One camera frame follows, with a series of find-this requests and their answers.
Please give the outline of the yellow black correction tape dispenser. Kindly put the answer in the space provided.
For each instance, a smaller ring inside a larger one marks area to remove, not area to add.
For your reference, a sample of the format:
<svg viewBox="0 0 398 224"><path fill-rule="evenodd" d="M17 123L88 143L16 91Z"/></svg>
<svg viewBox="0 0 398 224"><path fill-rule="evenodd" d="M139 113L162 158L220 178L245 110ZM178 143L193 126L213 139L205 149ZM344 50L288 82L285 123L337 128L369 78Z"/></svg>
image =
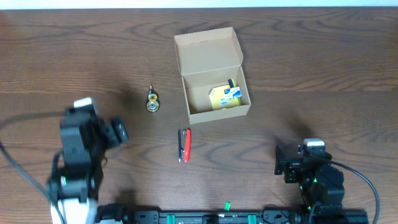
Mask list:
<svg viewBox="0 0 398 224"><path fill-rule="evenodd" d="M146 100L146 109L151 113L155 113L160 108L159 94L154 90L153 86L149 86Z"/></svg>

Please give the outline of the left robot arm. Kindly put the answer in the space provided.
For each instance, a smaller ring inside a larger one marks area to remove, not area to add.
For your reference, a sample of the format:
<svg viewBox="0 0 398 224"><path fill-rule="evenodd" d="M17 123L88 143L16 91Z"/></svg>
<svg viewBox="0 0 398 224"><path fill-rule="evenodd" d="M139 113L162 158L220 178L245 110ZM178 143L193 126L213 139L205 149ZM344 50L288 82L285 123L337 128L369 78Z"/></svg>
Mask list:
<svg viewBox="0 0 398 224"><path fill-rule="evenodd" d="M62 151L53 158L47 192L54 223L94 223L108 149L127 142L121 119L106 123L92 106L69 108L60 122Z"/></svg>

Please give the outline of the yellow highlighter with black cap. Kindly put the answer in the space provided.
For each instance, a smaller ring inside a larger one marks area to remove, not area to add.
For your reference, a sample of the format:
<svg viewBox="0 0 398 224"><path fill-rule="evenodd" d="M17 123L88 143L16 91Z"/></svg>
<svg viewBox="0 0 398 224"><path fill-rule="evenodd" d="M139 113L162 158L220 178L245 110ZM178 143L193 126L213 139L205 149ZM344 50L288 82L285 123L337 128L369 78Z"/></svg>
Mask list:
<svg viewBox="0 0 398 224"><path fill-rule="evenodd" d="M234 87L238 86L236 80L233 79L233 78L230 78L228 80L228 83L229 83L230 88L234 88ZM241 102L240 97L234 98L234 103L235 103L236 106L241 106L242 102Z"/></svg>

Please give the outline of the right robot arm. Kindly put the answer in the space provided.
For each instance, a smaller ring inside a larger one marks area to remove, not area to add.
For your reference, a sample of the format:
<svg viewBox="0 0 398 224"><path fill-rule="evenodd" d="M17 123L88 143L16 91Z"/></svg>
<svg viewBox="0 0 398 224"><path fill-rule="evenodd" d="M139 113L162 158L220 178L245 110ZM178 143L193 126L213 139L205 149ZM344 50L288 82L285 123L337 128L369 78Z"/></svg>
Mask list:
<svg viewBox="0 0 398 224"><path fill-rule="evenodd" d="M331 166L331 154L325 146L298 147L301 158L289 159L276 147L275 175L284 175L287 184L297 183L305 204L316 215L334 215L342 210L345 195L342 171Z"/></svg>

